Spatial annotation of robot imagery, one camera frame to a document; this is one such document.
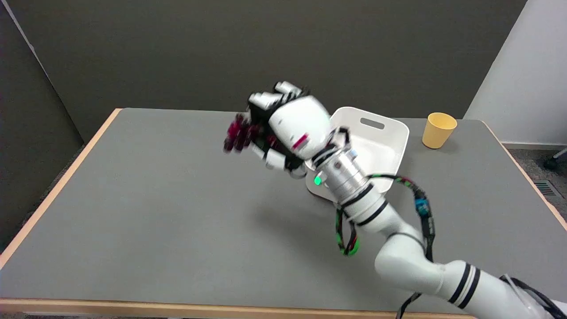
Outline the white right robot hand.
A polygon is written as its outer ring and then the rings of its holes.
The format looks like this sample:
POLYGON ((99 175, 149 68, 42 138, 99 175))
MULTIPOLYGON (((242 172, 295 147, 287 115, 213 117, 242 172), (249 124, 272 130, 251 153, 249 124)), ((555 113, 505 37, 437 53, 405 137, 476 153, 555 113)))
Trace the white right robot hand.
POLYGON ((294 175, 305 162, 315 164, 335 152, 334 141, 344 135, 343 148, 352 148, 347 127, 334 127, 324 105, 306 87, 277 82, 272 92, 251 93, 247 107, 246 140, 268 169, 294 175))

